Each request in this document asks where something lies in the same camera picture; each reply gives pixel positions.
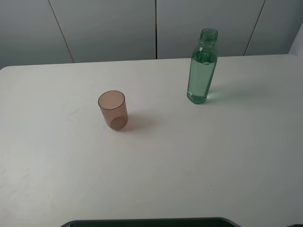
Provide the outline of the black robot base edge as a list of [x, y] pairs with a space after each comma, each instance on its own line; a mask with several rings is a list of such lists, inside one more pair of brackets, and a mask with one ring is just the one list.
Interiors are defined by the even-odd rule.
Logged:
[[159, 219], [109, 219], [74, 220], [64, 227], [237, 227], [226, 218], [159, 218]]

